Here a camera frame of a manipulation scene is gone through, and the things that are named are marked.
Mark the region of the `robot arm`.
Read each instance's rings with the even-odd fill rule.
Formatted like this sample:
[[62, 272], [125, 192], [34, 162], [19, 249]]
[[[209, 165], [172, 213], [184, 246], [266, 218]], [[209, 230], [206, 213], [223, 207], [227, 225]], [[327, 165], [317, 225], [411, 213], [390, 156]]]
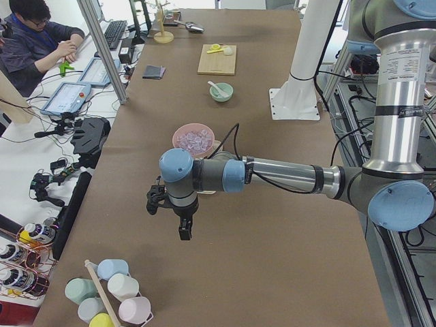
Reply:
[[416, 161], [434, 43], [434, 1], [352, 1], [347, 49], [380, 58], [369, 160], [359, 168], [322, 168], [221, 151], [195, 159], [170, 149], [159, 160], [161, 175], [147, 194], [147, 211], [171, 208], [180, 219], [180, 238], [189, 240], [199, 192], [241, 191], [258, 177], [292, 193], [322, 193], [351, 204], [388, 230], [416, 228], [434, 207]]

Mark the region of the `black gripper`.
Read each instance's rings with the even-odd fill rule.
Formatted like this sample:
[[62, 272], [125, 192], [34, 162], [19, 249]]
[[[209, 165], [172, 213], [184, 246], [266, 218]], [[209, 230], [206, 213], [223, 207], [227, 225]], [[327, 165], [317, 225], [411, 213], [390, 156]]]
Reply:
[[170, 201], [169, 193], [166, 186], [160, 184], [161, 177], [158, 176], [155, 183], [151, 186], [146, 194], [146, 210], [150, 215], [155, 215], [158, 208], [170, 208], [180, 217], [178, 233], [181, 240], [191, 240], [192, 237], [192, 219], [198, 210], [198, 198], [187, 205], [177, 206]]

